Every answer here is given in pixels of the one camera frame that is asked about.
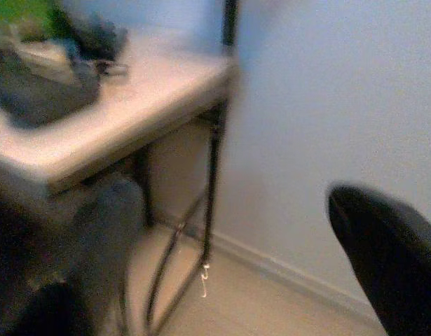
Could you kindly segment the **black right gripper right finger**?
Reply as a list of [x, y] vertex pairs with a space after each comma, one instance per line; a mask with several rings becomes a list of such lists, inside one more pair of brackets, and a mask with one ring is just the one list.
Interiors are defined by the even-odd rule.
[[369, 186], [335, 183], [327, 213], [356, 279], [388, 335], [431, 335], [431, 223]]

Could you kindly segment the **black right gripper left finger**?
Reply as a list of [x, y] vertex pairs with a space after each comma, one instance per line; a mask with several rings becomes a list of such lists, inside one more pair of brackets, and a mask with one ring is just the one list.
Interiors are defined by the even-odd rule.
[[0, 183], [0, 335], [127, 335], [144, 195], [110, 176], [53, 197]]

